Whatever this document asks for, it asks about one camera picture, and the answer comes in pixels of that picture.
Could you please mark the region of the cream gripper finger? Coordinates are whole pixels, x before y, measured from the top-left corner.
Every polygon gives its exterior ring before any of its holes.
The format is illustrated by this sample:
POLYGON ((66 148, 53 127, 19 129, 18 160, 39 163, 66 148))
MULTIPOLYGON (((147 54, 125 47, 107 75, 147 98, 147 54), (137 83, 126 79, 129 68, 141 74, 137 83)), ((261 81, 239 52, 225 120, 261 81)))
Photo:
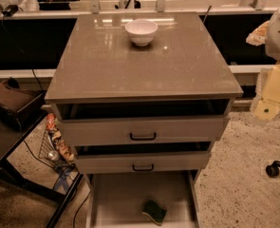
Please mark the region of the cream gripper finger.
POLYGON ((257 77, 250 111, 260 121, 270 121, 280 112, 280 62, 263 68, 257 77))
POLYGON ((251 32, 246 38, 246 43, 253 46, 261 46, 265 43, 269 22, 266 21, 251 32))

